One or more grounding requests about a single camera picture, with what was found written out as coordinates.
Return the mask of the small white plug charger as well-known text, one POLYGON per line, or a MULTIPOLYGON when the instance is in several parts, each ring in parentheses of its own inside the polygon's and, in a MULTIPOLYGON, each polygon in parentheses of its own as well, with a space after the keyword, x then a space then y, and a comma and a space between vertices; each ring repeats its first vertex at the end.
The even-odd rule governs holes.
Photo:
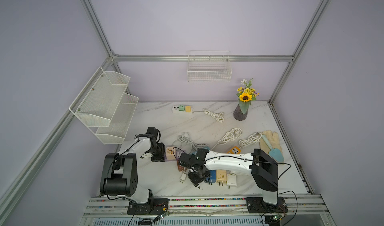
POLYGON ((182 175, 181 175, 181 177, 180 177, 180 183, 181 184, 183 184, 185 181, 186 181, 186 179, 187 179, 187 174, 186 173, 182 173, 182 175))

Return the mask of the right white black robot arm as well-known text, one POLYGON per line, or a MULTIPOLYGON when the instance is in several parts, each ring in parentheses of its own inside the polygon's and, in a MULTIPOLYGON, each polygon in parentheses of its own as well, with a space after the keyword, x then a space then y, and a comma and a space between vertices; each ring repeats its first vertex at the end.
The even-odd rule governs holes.
POLYGON ((179 164, 190 171, 188 178, 195 187, 209 177, 211 171, 224 170, 251 176, 262 190, 263 201, 270 205, 278 204, 278 162, 261 149, 245 154, 199 149, 196 154, 183 152, 179 164))

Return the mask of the pink white cube adapter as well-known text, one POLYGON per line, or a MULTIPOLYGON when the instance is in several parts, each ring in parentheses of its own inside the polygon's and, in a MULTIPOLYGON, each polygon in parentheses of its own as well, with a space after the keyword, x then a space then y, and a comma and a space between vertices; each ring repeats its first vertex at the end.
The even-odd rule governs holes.
POLYGON ((174 146, 169 146, 169 147, 166 147, 167 149, 167 158, 168 158, 168 161, 172 161, 172 160, 176 160, 176 156, 175 156, 175 147, 174 146))

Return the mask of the beige cube adapter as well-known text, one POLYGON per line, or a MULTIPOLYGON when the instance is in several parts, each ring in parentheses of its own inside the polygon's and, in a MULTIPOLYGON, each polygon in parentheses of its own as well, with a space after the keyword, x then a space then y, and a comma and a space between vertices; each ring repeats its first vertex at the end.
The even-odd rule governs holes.
POLYGON ((216 182, 220 186, 224 186, 227 183, 227 171, 222 169, 216 170, 216 182))

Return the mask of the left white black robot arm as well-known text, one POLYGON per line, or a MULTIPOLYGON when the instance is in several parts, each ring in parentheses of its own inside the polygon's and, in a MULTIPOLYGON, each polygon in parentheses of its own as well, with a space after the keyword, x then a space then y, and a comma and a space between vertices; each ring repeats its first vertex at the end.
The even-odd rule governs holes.
POLYGON ((133 145, 123 152, 107 154, 100 193, 109 200, 128 199, 138 204, 148 203, 153 193, 139 184, 138 160, 149 158, 151 162, 164 162, 166 148, 160 139, 160 131, 149 127, 146 133, 136 135, 133 145))

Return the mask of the brown cube adapter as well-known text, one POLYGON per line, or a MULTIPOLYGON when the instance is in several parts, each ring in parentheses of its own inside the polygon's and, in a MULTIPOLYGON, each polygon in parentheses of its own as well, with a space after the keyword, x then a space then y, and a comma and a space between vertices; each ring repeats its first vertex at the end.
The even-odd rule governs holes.
POLYGON ((177 167, 179 172, 183 172, 185 170, 185 168, 182 167, 178 161, 177 161, 177 167))

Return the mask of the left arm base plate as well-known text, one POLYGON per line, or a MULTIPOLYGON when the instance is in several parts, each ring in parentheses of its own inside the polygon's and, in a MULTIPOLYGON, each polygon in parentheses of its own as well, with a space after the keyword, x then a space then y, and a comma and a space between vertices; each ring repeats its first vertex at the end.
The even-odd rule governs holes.
POLYGON ((127 215, 160 215, 168 210, 169 199, 150 197, 147 203, 130 202, 127 215))

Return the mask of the blue cube adapter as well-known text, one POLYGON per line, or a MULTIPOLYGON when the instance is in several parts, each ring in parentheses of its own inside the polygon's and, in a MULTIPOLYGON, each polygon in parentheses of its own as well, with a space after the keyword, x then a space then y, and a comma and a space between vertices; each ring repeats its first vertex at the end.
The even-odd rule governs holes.
POLYGON ((217 180, 217 171, 210 171, 209 184, 213 185, 217 180))

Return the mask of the orange power strip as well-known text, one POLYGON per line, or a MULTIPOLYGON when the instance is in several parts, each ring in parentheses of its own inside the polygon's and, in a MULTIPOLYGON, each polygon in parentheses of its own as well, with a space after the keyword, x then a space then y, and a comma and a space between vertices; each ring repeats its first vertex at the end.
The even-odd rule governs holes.
POLYGON ((230 154, 241 154, 241 150, 237 147, 237 146, 234 146, 233 148, 231 148, 228 153, 230 154))

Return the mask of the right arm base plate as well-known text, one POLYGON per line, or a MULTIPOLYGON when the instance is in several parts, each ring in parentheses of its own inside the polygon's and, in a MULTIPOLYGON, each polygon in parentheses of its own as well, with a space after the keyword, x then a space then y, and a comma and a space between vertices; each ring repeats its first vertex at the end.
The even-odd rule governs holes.
POLYGON ((246 206, 250 214, 275 214, 288 212, 288 208, 283 197, 278 197, 278 203, 276 205, 265 203, 262 197, 249 197, 246 198, 246 206))

